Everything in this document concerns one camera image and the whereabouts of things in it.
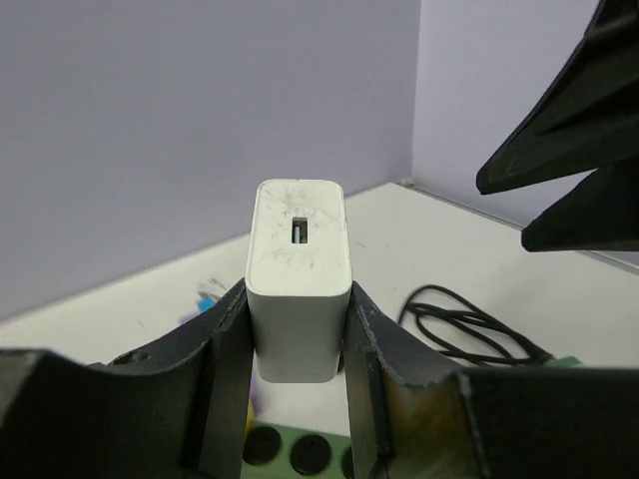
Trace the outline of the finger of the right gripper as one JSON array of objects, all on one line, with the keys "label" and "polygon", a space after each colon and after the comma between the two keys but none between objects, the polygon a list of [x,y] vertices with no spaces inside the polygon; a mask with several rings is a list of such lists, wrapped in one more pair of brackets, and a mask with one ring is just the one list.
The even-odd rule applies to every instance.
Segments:
[{"label": "finger of the right gripper", "polygon": [[638,161],[601,167],[521,234],[530,252],[638,250]]},{"label": "finger of the right gripper", "polygon": [[598,3],[533,110],[476,175],[484,195],[638,166],[638,4]]}]

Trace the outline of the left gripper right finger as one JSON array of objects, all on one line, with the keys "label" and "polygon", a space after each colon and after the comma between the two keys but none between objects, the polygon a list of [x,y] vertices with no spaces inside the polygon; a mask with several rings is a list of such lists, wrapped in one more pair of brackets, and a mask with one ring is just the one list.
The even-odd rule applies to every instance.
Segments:
[{"label": "left gripper right finger", "polygon": [[358,478],[634,478],[634,369],[465,367],[358,285],[343,341]]}]

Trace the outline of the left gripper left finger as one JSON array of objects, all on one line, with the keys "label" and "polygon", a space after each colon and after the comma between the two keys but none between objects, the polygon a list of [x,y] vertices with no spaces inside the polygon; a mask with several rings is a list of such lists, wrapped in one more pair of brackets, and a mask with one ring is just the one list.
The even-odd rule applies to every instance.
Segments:
[{"label": "left gripper left finger", "polygon": [[5,478],[237,478],[254,344],[246,288],[108,364],[1,352]]}]

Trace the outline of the purple power strip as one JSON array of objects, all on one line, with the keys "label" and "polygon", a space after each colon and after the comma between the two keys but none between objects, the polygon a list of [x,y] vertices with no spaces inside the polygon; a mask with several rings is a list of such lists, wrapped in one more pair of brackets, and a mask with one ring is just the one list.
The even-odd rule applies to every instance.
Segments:
[{"label": "purple power strip", "polygon": [[[196,312],[184,315],[178,320],[178,325],[186,324],[187,322],[191,321],[192,319],[194,319],[200,314],[202,314],[201,311],[196,311]],[[250,387],[245,433],[249,432],[250,428],[254,425],[255,421],[258,419],[260,410],[261,410],[261,395],[260,395],[260,391],[259,391],[259,387],[257,383],[257,378],[253,375],[251,378],[251,387]]]}]

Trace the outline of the mint green plug adapter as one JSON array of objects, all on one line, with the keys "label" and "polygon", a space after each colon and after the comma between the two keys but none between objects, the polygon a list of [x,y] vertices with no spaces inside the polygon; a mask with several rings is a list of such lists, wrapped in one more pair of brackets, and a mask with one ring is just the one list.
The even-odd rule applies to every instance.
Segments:
[{"label": "mint green plug adapter", "polygon": [[560,368],[575,368],[582,367],[583,363],[575,356],[563,356],[554,357],[548,359],[543,363],[544,367],[560,367]]}]

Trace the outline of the white plug of purple strip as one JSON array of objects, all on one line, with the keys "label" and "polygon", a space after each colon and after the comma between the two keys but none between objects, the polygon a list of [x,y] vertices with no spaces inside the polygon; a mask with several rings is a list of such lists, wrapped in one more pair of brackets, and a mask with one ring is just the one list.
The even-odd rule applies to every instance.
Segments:
[{"label": "white plug of purple strip", "polygon": [[258,186],[245,285],[261,378],[332,380],[352,285],[339,184],[274,179]]}]

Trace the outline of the green power strip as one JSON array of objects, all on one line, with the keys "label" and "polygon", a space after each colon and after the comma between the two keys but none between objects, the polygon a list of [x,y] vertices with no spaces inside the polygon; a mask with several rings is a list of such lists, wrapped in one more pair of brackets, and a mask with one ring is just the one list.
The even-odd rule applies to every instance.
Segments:
[{"label": "green power strip", "polygon": [[244,445],[241,478],[353,479],[350,439],[254,422]]}]

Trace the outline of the blue square plug adapter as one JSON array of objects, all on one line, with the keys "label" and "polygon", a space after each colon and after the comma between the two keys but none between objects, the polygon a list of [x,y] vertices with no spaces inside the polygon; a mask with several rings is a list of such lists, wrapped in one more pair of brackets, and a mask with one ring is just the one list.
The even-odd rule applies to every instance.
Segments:
[{"label": "blue square plug adapter", "polygon": [[201,296],[196,302],[199,313],[203,313],[211,309],[216,304],[216,302],[217,301],[213,296]]}]

